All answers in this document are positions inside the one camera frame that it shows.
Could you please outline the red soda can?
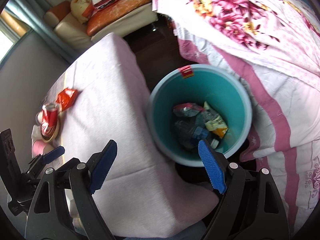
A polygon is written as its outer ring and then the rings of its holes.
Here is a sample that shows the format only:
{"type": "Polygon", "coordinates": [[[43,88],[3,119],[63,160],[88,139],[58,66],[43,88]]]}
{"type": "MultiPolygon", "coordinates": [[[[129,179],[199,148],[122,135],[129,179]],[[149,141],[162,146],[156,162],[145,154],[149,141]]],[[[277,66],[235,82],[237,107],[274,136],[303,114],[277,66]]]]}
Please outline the red soda can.
{"type": "Polygon", "coordinates": [[[43,120],[41,133],[45,139],[50,139],[57,127],[59,106],[57,103],[47,103],[42,106],[43,120]]]}

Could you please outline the wooden bowl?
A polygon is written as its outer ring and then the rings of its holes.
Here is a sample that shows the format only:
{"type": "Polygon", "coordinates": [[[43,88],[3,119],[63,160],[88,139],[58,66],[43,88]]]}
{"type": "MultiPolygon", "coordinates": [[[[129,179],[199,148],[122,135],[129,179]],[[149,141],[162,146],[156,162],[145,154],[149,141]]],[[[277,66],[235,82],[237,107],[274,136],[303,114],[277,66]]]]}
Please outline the wooden bowl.
{"type": "Polygon", "coordinates": [[[42,111],[41,137],[44,142],[53,141],[60,130],[60,117],[57,111],[42,111]]]}

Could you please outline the yellow plush pillow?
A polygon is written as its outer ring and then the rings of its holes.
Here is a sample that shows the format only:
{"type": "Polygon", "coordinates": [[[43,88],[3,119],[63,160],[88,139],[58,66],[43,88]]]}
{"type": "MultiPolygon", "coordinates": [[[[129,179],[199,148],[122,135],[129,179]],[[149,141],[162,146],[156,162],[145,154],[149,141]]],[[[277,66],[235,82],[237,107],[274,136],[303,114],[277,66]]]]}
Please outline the yellow plush pillow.
{"type": "Polygon", "coordinates": [[[93,6],[91,0],[72,0],[71,13],[81,23],[86,23],[92,16],[93,6]]]}

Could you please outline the cream sofa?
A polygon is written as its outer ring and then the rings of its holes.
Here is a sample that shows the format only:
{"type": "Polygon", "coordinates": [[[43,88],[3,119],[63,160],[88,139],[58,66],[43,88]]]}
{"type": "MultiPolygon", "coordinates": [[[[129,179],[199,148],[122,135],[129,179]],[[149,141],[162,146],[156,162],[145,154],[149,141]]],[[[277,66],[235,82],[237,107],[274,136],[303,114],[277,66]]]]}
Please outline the cream sofa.
{"type": "MultiPolygon", "coordinates": [[[[157,14],[152,10],[151,1],[104,27],[95,35],[88,36],[86,34],[87,22],[81,24],[72,15],[70,5],[71,1],[61,2],[47,10],[43,19],[53,28],[53,31],[61,40],[78,52],[85,51],[109,33],[115,33],[120,37],[124,37],[142,27],[154,24],[158,20],[157,14]]],[[[96,12],[98,11],[94,8],[92,16],[96,12]]]]}

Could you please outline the teal trash bin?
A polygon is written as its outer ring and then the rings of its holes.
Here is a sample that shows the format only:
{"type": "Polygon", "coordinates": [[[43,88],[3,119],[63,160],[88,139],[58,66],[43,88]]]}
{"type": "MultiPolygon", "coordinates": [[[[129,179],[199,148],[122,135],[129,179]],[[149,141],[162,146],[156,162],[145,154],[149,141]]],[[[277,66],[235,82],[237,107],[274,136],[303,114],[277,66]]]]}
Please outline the teal trash bin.
{"type": "Polygon", "coordinates": [[[164,155],[181,165],[202,167],[199,154],[187,152],[175,138],[173,107],[188,102],[208,102],[228,126],[216,151],[229,158],[249,134],[252,106],[248,92],[233,75],[207,64],[192,64],[191,67],[192,77],[184,79],[176,69],[159,81],[149,97],[147,120],[154,142],[164,155]]]}

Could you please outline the pink floral quilt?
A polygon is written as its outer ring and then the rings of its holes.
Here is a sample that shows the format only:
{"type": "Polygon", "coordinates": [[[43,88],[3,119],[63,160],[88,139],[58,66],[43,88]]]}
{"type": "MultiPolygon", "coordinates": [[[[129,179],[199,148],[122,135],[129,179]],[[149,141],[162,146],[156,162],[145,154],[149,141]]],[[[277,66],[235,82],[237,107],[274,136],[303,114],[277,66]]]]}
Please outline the pink floral quilt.
{"type": "Polygon", "coordinates": [[[302,0],[152,0],[180,54],[234,75],[253,109],[245,162],[268,168],[292,235],[319,202],[319,20],[302,0]]]}

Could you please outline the trash pile in bin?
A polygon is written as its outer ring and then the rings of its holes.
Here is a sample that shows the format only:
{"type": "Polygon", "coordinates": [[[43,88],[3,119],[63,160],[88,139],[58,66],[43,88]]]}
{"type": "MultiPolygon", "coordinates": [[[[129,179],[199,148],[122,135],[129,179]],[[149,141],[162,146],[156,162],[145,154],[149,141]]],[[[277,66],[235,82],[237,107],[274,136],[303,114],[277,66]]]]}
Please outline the trash pile in bin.
{"type": "Polygon", "coordinates": [[[190,102],[176,105],[172,113],[175,138],[188,150],[195,149],[201,140],[216,149],[228,131],[222,116],[206,101],[202,106],[190,102]]]}

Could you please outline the orange snack wrapper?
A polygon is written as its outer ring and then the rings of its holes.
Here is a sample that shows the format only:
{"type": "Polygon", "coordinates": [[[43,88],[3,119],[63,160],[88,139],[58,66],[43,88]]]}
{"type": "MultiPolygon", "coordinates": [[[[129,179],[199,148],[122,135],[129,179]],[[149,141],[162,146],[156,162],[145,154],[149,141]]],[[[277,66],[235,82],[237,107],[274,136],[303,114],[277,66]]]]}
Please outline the orange snack wrapper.
{"type": "Polygon", "coordinates": [[[74,102],[79,94],[77,89],[65,88],[56,98],[56,103],[60,106],[60,111],[63,112],[74,105],[74,102]]]}

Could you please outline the red label on bin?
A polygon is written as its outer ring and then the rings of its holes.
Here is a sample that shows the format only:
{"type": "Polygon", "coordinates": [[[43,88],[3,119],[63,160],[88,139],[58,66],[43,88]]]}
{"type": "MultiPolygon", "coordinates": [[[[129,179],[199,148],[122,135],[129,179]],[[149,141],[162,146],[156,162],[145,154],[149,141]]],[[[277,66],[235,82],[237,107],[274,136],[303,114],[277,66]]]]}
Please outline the red label on bin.
{"type": "Polygon", "coordinates": [[[180,75],[184,78],[184,79],[187,79],[189,77],[192,77],[194,76],[194,71],[191,67],[191,65],[187,65],[187,66],[184,66],[184,67],[181,67],[178,69],[179,72],[180,72],[180,75]]]}

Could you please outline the orange sofa cushion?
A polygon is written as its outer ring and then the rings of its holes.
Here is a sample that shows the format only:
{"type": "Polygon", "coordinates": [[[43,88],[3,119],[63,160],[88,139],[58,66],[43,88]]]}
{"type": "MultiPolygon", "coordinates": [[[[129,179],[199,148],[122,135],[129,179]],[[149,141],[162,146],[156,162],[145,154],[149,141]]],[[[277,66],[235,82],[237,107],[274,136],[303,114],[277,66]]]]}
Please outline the orange sofa cushion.
{"type": "Polygon", "coordinates": [[[106,9],[96,12],[87,22],[86,34],[93,36],[104,27],[119,20],[129,12],[150,3],[151,0],[118,0],[106,9]]]}

